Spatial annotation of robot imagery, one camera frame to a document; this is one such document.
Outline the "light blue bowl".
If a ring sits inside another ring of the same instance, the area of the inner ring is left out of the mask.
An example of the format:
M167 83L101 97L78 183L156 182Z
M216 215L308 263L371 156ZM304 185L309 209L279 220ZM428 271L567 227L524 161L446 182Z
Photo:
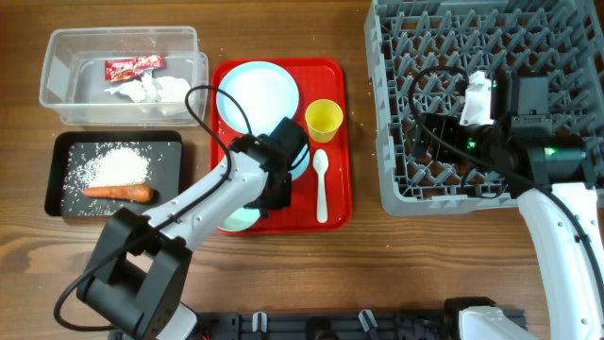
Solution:
M292 169L289 171L292 181L299 179L307 170L310 164L310 146L305 144L294 160Z

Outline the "white plastic spoon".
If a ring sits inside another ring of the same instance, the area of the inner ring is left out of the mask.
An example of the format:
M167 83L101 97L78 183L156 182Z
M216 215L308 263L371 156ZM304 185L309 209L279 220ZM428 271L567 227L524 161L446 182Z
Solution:
M328 212L325 175L328 170L328 156L324 149L316 150L312 160L312 165L317 173L318 180L316 219L319 223L326 223L328 219Z

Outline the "yellow plastic cup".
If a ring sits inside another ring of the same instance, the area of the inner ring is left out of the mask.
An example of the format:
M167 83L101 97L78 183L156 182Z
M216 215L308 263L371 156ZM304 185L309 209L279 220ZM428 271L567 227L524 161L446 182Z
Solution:
M344 112L336 102L318 99L308 105L305 120L310 138L316 143L324 144L336 135L344 121Z

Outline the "large light blue plate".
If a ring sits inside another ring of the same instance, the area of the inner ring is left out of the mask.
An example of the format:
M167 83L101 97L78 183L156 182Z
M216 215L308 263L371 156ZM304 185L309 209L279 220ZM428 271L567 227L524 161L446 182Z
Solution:
M254 135L270 134L285 117L293 119L300 102L294 78L268 61L250 61L226 73L218 88L242 107Z

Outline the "green bowl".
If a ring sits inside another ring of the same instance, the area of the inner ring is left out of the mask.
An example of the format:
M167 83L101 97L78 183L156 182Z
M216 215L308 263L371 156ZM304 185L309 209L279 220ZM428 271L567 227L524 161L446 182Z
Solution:
M258 209L240 208L227 217L218 227L227 232L239 232L252 227L260 219Z

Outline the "orange carrot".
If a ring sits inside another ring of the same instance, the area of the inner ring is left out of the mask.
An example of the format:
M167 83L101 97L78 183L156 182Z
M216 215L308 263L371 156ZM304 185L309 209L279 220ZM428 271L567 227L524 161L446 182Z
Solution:
M123 186L91 187L83 195L93 198L129 200L137 203L150 203L154 198L154 189L145 184Z

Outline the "pile of rice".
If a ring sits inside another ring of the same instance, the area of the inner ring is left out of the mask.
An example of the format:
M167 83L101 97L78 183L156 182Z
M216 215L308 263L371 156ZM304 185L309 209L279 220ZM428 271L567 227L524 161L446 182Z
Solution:
M93 217L115 213L123 200L86 197L91 187L149 184L152 147L137 142L75 143L69 146L59 210L64 216Z

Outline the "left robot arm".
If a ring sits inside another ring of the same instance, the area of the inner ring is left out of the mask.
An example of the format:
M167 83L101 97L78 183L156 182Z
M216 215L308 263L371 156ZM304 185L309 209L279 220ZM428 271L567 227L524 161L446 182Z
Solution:
M192 255L241 208L290 205L290 167L309 141L289 118L270 134L234 139L193 186L143 214L126 208L103 228L77 298L132 339L190 339L196 313L181 303Z

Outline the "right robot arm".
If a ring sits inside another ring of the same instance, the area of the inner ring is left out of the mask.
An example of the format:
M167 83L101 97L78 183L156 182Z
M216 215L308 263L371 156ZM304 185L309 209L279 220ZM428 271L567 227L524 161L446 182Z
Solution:
M603 242L586 143L554 134L546 76L442 70L462 77L461 117L431 118L411 104L419 140L504 178L537 254L551 338L602 338Z

